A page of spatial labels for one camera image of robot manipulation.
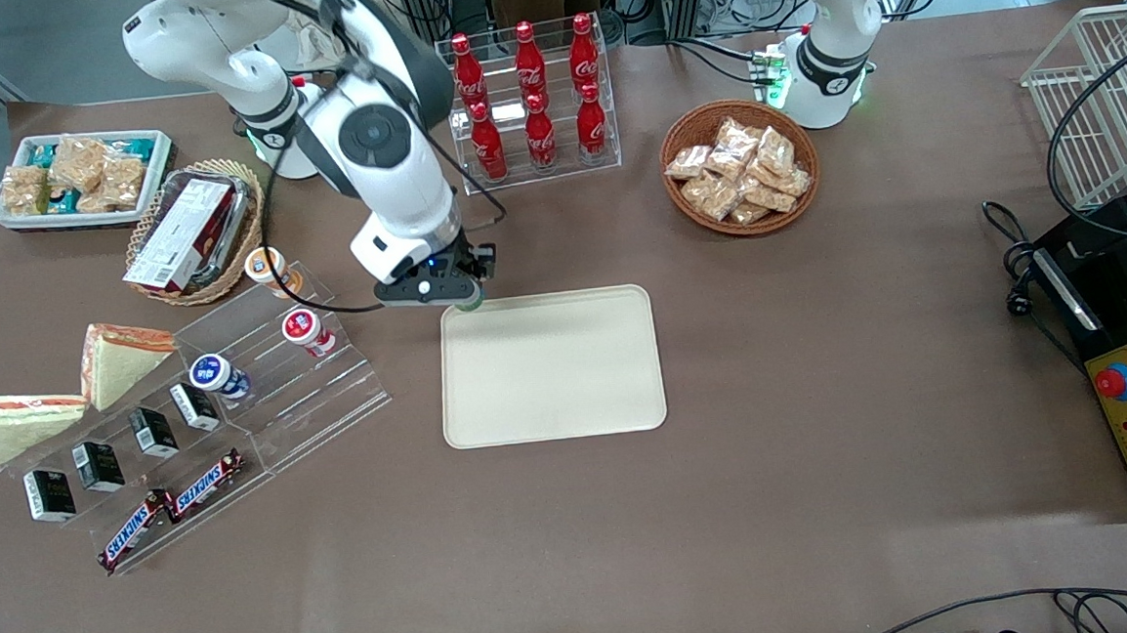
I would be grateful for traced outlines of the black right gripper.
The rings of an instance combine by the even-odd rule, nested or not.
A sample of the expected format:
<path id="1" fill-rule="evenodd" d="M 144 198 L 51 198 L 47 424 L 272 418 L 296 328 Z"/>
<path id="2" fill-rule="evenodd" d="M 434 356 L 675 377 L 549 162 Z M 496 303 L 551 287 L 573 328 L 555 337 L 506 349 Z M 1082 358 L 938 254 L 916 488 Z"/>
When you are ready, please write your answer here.
<path id="1" fill-rule="evenodd" d="M 496 246 L 458 246 L 440 253 L 441 280 L 444 289 L 481 287 L 494 277 Z"/>

